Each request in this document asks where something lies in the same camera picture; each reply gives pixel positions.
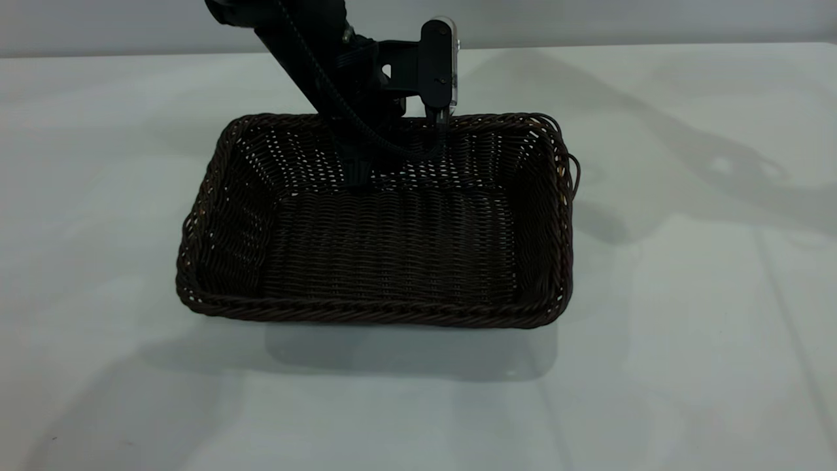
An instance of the basket bottom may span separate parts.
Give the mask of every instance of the basket bottom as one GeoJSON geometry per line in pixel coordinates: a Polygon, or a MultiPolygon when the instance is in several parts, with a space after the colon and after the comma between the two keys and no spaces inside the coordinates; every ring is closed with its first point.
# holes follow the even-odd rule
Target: basket bottom
{"type": "Polygon", "coordinates": [[[499,189],[303,193],[283,200],[261,294],[513,303],[513,216],[499,189]]]}

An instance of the white wall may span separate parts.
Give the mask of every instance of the white wall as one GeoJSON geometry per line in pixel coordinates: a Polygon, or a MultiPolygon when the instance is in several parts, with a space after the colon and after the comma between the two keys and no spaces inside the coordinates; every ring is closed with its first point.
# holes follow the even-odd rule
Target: white wall
{"type": "MultiPolygon", "coordinates": [[[[835,0],[348,0],[357,30],[416,39],[446,14],[465,47],[738,42],[837,36],[835,0]]],[[[0,55],[261,50],[202,0],[2,0],[0,55]]]]}

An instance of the basket rim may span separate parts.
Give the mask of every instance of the basket rim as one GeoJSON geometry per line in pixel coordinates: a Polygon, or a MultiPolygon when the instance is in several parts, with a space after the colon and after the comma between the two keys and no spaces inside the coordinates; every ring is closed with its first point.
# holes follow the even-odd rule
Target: basket rim
{"type": "MultiPolygon", "coordinates": [[[[252,126],[274,124],[277,120],[283,120],[283,126],[288,129],[296,127],[325,127],[326,124],[318,115],[295,115],[295,114],[273,114],[261,113],[246,115],[231,121],[224,129],[218,140],[221,143],[226,139],[232,141],[236,135],[241,135],[252,126]]],[[[424,127],[418,118],[406,118],[403,123],[407,127],[424,127]]],[[[569,153],[564,145],[561,128],[550,116],[542,113],[505,113],[505,114],[482,114],[464,115],[452,119],[450,134],[458,132],[492,132],[509,130],[514,127],[518,130],[530,127],[539,138],[546,138],[552,145],[553,158],[559,158],[563,164],[557,175],[557,183],[564,185],[566,201],[559,204],[562,210],[567,211],[569,220],[572,220],[573,199],[578,191],[580,177],[580,166],[578,160],[569,153]],[[575,164],[575,178],[570,174],[569,163],[575,164]]],[[[536,301],[503,303],[503,304],[468,304],[468,303],[436,303],[420,300],[351,300],[345,298],[302,298],[302,297],[265,297],[265,296],[244,296],[238,294],[221,294],[207,291],[198,283],[197,267],[189,262],[184,263],[184,248],[190,245],[199,249],[203,244],[201,237],[193,236],[194,227],[188,228],[188,223],[195,210],[202,210],[206,213],[212,211],[216,205],[215,199],[219,196],[208,194],[206,187],[209,173],[214,171],[216,176],[223,175],[226,169],[226,162],[229,154],[216,151],[215,156],[208,165],[207,176],[201,184],[198,199],[193,206],[193,212],[189,214],[182,227],[182,243],[180,256],[177,259],[177,294],[181,301],[196,313],[203,313],[209,316],[220,316],[229,318],[246,318],[247,320],[281,320],[283,322],[327,322],[323,319],[312,319],[313,312],[342,312],[352,313],[351,317],[356,318],[357,323],[424,323],[432,325],[450,325],[461,327],[517,327],[533,328],[546,325],[557,319],[566,309],[569,298],[573,292],[572,269],[568,277],[560,276],[554,268],[550,276],[550,285],[546,288],[547,296],[536,301]],[[279,314],[286,311],[281,319],[271,318],[269,312],[279,314]],[[399,322],[399,314],[411,313],[413,316],[404,322],[399,322]]],[[[570,267],[572,266],[572,225],[565,228],[567,231],[566,245],[559,251],[563,257],[567,257],[570,267]]],[[[355,323],[351,320],[334,321],[334,323],[355,323]]]]}

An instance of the wicker basket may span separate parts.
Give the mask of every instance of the wicker basket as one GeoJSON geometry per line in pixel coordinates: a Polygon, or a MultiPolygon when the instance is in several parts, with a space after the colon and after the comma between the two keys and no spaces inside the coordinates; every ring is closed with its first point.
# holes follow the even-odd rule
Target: wicker basket
{"type": "MultiPolygon", "coordinates": [[[[405,120],[400,144],[434,132],[405,120]]],[[[218,140],[183,224],[177,294],[253,321],[535,328],[573,290],[578,187],[553,119],[462,116],[438,161],[341,186],[317,116],[244,116],[218,140]]]]}

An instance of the rectangular basket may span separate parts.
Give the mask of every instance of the rectangular basket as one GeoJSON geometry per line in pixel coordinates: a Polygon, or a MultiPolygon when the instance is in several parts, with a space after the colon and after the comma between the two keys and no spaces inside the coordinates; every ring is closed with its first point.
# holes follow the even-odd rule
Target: rectangular basket
{"type": "MultiPolygon", "coordinates": [[[[404,120],[395,136],[429,147],[404,120]]],[[[452,120],[443,158],[349,192],[318,116],[229,124],[183,223],[177,294],[209,316],[530,329],[573,289],[578,187],[557,123],[452,120]]]]}

